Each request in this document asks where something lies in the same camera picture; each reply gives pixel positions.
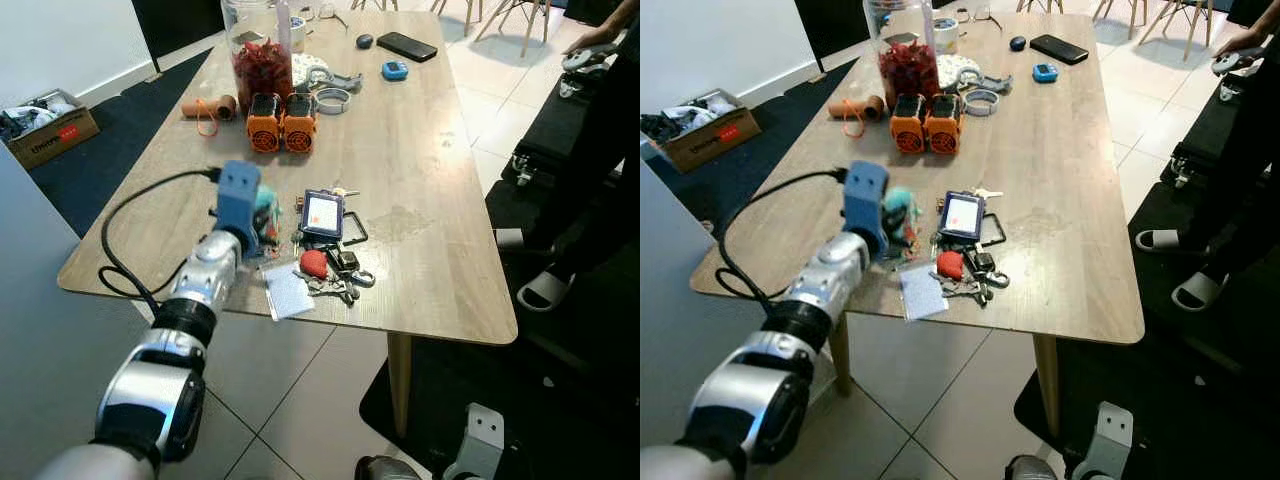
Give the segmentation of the person right hand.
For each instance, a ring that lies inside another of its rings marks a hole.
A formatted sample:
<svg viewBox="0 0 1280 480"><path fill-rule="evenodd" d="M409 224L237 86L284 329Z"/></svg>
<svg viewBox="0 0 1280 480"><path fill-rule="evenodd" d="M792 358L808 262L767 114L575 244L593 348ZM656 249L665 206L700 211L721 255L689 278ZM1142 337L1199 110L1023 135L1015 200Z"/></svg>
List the person right hand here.
<svg viewBox="0 0 1280 480"><path fill-rule="evenodd" d="M1257 49L1265 45L1268 33L1261 29L1247 29L1235 35L1229 41L1226 41L1213 55L1213 58L1224 58L1233 52L1238 52L1248 49Z"/></svg>
<svg viewBox="0 0 1280 480"><path fill-rule="evenodd" d="M570 55L575 51L591 47L595 45L613 44L614 40L621 35L622 29L623 28L618 26L599 26L581 35L563 51L563 54Z"/></svg>

